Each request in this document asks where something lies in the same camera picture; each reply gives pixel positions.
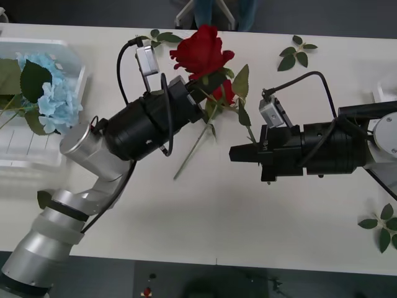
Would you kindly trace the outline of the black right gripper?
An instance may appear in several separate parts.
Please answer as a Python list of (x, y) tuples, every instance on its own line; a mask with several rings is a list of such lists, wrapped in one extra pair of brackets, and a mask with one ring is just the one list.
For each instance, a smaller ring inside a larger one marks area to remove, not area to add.
[(276, 182), (278, 177), (303, 176), (303, 167), (298, 162), (303, 157), (300, 127), (270, 128), (263, 125), (259, 142), (236, 145), (230, 148), (230, 161), (260, 163), (261, 181)]

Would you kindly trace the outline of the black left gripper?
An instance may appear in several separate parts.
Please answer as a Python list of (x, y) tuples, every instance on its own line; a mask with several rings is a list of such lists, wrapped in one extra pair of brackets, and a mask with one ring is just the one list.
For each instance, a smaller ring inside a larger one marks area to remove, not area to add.
[(159, 132), (169, 130), (168, 102), (172, 116), (172, 131), (178, 132), (186, 124), (194, 123), (204, 116), (199, 103), (208, 95), (212, 95), (225, 80), (226, 77), (208, 77), (207, 84), (202, 79), (193, 79), (186, 83), (179, 75), (167, 83), (166, 77), (161, 75), (163, 92), (159, 95)]

